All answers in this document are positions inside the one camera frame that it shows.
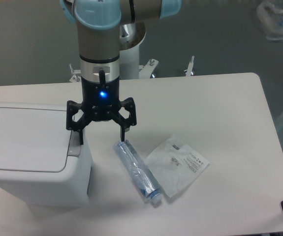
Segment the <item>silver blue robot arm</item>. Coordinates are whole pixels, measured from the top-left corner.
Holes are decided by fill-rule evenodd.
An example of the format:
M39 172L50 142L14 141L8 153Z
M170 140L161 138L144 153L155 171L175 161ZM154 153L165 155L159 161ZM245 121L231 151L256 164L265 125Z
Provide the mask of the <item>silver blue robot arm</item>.
M83 101L67 102L66 128L78 132L92 121L113 120L125 132L137 124L133 98L119 99L120 27L180 11L180 0L62 0L77 27Z

